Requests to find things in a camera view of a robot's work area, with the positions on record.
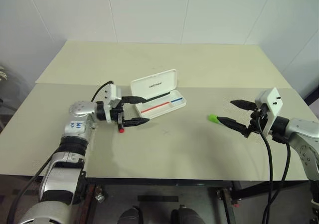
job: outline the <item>floor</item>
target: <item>floor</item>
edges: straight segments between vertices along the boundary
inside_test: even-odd
[[[25,182],[23,178],[0,175],[0,224],[5,224],[14,194]],[[242,186],[251,184],[242,182]],[[37,183],[33,184],[21,199],[16,220],[37,202],[37,187]],[[141,207],[145,224],[168,224],[171,210],[180,204],[197,211],[206,224],[227,223],[223,203],[217,198],[209,199],[205,187],[108,185],[104,189],[108,195],[96,207],[94,224],[116,224],[121,213],[132,205]],[[177,196],[178,202],[138,202],[138,195]],[[308,224],[312,217],[310,200],[308,183],[282,191],[272,205],[270,223]],[[234,208],[236,223],[260,223],[266,201],[266,195],[240,201],[239,207]]]

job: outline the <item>beige table surface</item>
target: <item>beige table surface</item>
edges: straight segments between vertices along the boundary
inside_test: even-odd
[[[177,69],[179,87],[291,88],[258,45],[67,41],[38,83],[100,85]]]
[[[96,86],[37,84],[0,135],[0,174],[33,175],[60,141],[69,106],[90,100]],[[215,113],[248,124],[250,112],[230,104],[253,101],[262,89],[178,88],[187,105],[119,134],[115,124],[99,123],[89,144],[88,177],[170,178],[210,180],[268,180],[267,151],[261,138],[240,133],[207,120]],[[123,88],[124,95],[128,87]],[[279,89],[281,115],[317,121],[293,89]],[[126,118],[135,115],[127,108]],[[286,148],[270,141],[274,180],[280,180]],[[292,151],[287,180],[305,180]]]

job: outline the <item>white wall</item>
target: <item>white wall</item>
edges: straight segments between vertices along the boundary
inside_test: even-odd
[[[302,97],[319,85],[318,0],[0,0],[0,63],[25,89],[66,39],[260,44]]]

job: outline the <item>black cable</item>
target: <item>black cable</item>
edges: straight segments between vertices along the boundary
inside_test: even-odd
[[[20,198],[23,196],[23,194],[25,193],[25,191],[27,190],[27,188],[31,185],[31,183],[40,175],[40,173],[44,170],[44,168],[48,165],[48,163],[50,162],[53,154],[55,152],[53,152],[51,154],[51,156],[48,158],[48,160],[42,165],[42,167],[37,171],[37,173],[28,181],[28,183],[19,191],[19,193],[17,194],[17,196],[15,197],[13,203],[11,204],[9,213],[8,213],[8,217],[6,219],[6,223],[7,224],[13,224],[14,222],[14,215],[19,203]]]
[[[286,160],[286,165],[285,165],[285,170],[283,173],[283,176],[281,178],[280,184],[278,185],[278,188],[275,192],[275,194],[273,195],[273,197],[270,200],[270,203],[267,204],[267,206],[265,207],[264,213],[263,213],[263,221],[266,218],[266,213],[268,211],[268,209],[270,208],[270,205],[274,202],[274,200],[276,199],[276,197],[278,196],[280,190],[282,189],[282,187],[284,186],[285,183],[285,179],[288,173],[288,169],[289,169],[289,164],[290,164],[290,156],[291,156],[291,152],[290,152],[290,146],[288,143],[285,144],[286,148],[287,148],[287,160]]]
[[[98,90],[95,92],[94,96],[91,98],[91,102],[94,101],[94,99],[95,99],[95,97],[97,96],[97,94],[99,93],[99,91],[100,91],[103,87],[105,87],[106,85],[108,85],[108,84],[113,84],[113,81],[108,81],[107,83],[101,85],[101,86],[98,88]]]
[[[263,139],[266,148],[267,148],[267,153],[268,153],[268,160],[269,160],[269,184],[270,184],[270,188],[269,188],[269,192],[268,192],[268,203],[267,205],[270,205],[270,201],[271,201],[271,196],[272,196],[272,191],[273,191],[273,159],[271,156],[271,149],[268,143],[268,140],[266,139],[266,137],[263,134],[263,131],[261,129],[260,126],[260,116],[257,117],[256,119],[256,124],[257,124],[257,128],[259,130],[260,136]],[[268,224],[269,221],[269,215],[270,215],[270,208],[268,208],[267,212],[266,212],[266,223]]]

